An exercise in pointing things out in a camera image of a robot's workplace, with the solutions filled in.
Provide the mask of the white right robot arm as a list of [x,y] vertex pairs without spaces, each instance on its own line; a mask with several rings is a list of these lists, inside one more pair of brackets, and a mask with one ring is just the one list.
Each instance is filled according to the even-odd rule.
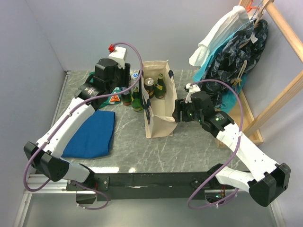
[[232,150],[249,169],[246,173],[221,166],[220,172],[207,177],[210,187],[219,188],[225,184],[241,189],[262,207],[268,206],[288,188],[290,167],[286,163],[277,163],[263,153],[240,131],[227,113],[215,110],[206,92],[194,91],[185,99],[177,99],[172,116],[176,122],[200,123],[205,131]]

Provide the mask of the silver top beverage can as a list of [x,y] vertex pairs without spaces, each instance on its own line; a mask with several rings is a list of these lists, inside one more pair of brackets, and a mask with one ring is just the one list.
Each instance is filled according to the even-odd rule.
[[149,99],[154,97],[154,80],[153,78],[147,78],[144,81],[144,88],[149,95]]

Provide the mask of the red cap cola bottle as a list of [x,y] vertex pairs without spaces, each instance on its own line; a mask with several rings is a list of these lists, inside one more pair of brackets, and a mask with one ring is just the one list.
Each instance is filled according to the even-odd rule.
[[127,90],[126,87],[122,87],[123,93],[121,94],[122,103],[125,106],[131,105],[131,91]]

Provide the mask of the beige canvas tote bag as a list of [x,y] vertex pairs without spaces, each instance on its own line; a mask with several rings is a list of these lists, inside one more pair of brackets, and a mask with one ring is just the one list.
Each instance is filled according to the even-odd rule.
[[[152,78],[156,82],[159,74],[163,75],[166,94],[161,99],[150,98],[148,91],[144,88],[144,82],[148,78]],[[173,135],[177,126],[172,116],[175,109],[175,100],[177,100],[177,92],[173,71],[170,69],[168,61],[144,61],[139,86],[142,95],[141,103],[144,110],[146,138]]]

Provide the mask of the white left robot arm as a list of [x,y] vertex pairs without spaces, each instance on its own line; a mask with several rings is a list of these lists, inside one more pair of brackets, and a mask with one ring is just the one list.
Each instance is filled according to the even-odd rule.
[[67,144],[80,126],[105,102],[116,87],[127,87],[130,79],[130,64],[114,57],[103,58],[71,99],[66,111],[54,126],[37,142],[27,142],[24,152],[28,166],[32,166],[50,180],[77,181],[89,190],[94,186],[94,172],[82,164],[73,164],[62,159]]

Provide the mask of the green glass bottle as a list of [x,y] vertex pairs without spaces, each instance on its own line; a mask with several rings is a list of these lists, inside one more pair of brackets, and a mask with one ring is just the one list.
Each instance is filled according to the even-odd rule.
[[141,95],[139,94],[139,88],[134,87],[132,96],[131,96],[131,105],[134,111],[138,112],[143,109],[141,102],[140,102]]
[[158,99],[162,99],[166,94],[166,86],[163,74],[158,75],[158,80],[154,86],[154,95]]

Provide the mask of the blue cap water bottle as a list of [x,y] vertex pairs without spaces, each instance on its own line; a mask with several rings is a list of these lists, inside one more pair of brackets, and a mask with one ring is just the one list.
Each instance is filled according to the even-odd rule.
[[138,78],[139,74],[138,73],[133,73],[131,74],[131,81],[130,81],[130,86],[134,85],[133,88],[131,89],[131,94],[134,92],[135,88],[139,88],[137,78]]

